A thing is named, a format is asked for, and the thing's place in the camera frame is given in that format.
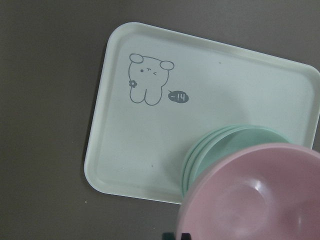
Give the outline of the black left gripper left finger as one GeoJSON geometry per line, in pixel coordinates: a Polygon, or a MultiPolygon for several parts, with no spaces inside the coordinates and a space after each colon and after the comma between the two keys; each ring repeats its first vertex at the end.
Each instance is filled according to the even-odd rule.
{"type": "Polygon", "coordinates": [[[161,235],[161,240],[175,240],[175,234],[173,232],[164,232],[161,235]]]}

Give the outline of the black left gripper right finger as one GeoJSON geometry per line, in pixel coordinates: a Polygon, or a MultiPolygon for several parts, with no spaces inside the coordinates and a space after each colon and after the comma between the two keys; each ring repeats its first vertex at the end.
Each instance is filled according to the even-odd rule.
{"type": "Polygon", "coordinates": [[[181,234],[180,240],[192,240],[192,236],[188,232],[183,232],[181,234]]]}

